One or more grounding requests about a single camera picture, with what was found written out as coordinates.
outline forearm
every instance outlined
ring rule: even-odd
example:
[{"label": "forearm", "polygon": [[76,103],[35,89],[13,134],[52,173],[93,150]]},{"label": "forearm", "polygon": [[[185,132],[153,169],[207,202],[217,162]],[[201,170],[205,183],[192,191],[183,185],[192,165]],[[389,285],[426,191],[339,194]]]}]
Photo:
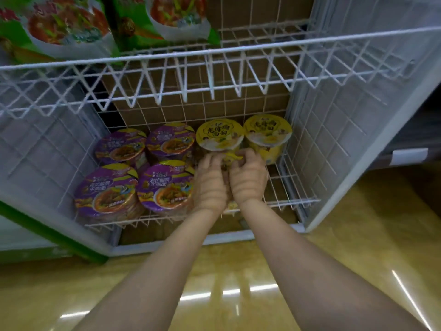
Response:
[{"label": "forearm", "polygon": [[192,264],[216,219],[208,210],[188,216],[75,330],[167,330]]},{"label": "forearm", "polygon": [[357,274],[295,232],[261,201],[241,207],[302,330],[425,330]]}]

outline green noodle package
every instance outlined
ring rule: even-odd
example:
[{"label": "green noodle package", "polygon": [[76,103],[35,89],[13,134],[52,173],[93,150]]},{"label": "green noodle package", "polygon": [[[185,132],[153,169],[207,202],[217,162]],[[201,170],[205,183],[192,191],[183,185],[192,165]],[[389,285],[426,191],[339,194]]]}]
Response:
[{"label": "green noodle package", "polygon": [[19,63],[119,54],[100,0],[0,0],[0,44]]},{"label": "green noodle package", "polygon": [[206,17],[207,0],[113,0],[125,49],[204,39],[220,44]]}]

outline white label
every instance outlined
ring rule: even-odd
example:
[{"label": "white label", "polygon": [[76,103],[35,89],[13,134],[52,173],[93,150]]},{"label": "white label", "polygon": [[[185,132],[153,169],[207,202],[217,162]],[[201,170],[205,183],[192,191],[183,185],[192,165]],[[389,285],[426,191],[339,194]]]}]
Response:
[{"label": "white label", "polygon": [[419,149],[394,150],[389,166],[420,164],[427,158],[429,149],[427,147]]}]

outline green trim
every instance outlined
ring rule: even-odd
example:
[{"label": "green trim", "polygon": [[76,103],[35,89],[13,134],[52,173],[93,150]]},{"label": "green trim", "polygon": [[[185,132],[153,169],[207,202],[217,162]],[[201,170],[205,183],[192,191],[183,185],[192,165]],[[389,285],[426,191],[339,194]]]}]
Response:
[{"label": "green trim", "polygon": [[66,248],[73,254],[80,256],[93,263],[105,263],[109,258],[104,256],[90,248],[80,244],[79,242],[69,238],[58,231],[50,228],[36,219],[16,210],[15,208],[0,201],[0,215],[6,217],[11,222],[14,222],[29,231],[38,234],[39,236],[46,238],[59,245],[62,248]]},{"label": "green trim", "polygon": [[0,265],[5,263],[19,263],[22,261],[44,260],[70,257],[72,253],[68,250],[55,247],[31,248],[24,250],[0,251]]}]

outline yellow noodle cup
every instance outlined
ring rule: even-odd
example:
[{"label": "yellow noodle cup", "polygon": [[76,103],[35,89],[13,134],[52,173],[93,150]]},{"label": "yellow noodle cup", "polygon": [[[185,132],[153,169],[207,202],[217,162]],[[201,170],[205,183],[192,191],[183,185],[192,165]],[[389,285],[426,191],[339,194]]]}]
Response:
[{"label": "yellow noodle cup", "polygon": [[248,144],[267,165],[276,163],[292,134],[291,125],[284,118],[270,114],[251,116],[243,128]]},{"label": "yellow noodle cup", "polygon": [[234,160],[241,159],[235,156],[234,152],[240,148],[243,139],[243,127],[228,118],[205,122],[196,131],[196,142],[204,153],[225,153],[223,164],[226,166],[230,166]]}]

